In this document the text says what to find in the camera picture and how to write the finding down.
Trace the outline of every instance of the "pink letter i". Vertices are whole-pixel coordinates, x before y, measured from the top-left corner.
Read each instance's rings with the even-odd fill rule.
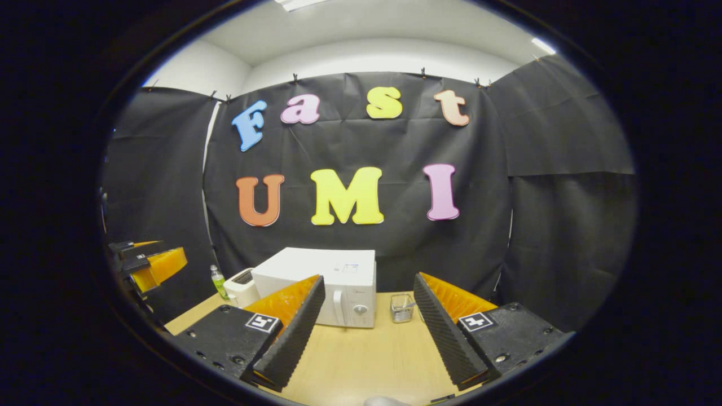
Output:
[[[451,220],[458,217],[458,209],[453,205],[451,174],[456,169],[452,165],[436,163],[426,165],[424,173],[431,183],[431,210],[426,214],[429,220]]]

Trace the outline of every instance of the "orange soft pad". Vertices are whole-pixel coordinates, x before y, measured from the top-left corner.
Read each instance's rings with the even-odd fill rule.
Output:
[[[313,284],[316,283],[317,279],[318,275],[313,275],[308,279],[296,282],[293,285],[262,298],[246,307],[245,310],[281,319],[283,328],[277,335],[277,337],[280,337],[286,329],[286,326],[293,320],[298,309],[301,308],[303,301],[306,300],[308,292],[313,288]]]
[[[419,273],[454,323],[458,321],[459,317],[497,308],[493,303],[472,295],[464,289],[457,288],[431,275],[426,275],[424,272]]]

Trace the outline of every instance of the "table surface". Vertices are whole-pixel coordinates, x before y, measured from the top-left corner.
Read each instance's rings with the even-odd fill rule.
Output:
[[[391,321],[390,300],[395,294],[376,294],[372,329],[315,325],[288,386],[282,393],[262,389],[312,406],[362,406],[374,396],[420,406],[478,388],[459,392],[451,383],[418,308],[407,323]],[[226,302],[220,295],[213,295],[165,328],[178,334],[222,304]]]

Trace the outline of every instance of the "white microwave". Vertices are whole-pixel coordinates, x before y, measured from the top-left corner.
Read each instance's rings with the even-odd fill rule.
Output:
[[[326,300],[317,324],[373,327],[376,314],[374,250],[285,248],[251,270],[261,298],[319,274]]]

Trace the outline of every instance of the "plastic bottle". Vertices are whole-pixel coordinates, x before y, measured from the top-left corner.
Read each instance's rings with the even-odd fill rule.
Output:
[[[216,285],[218,294],[221,295],[223,300],[229,301],[230,299],[228,298],[228,294],[225,292],[225,288],[223,287],[225,278],[215,265],[211,265],[211,279],[213,279],[213,285]]]

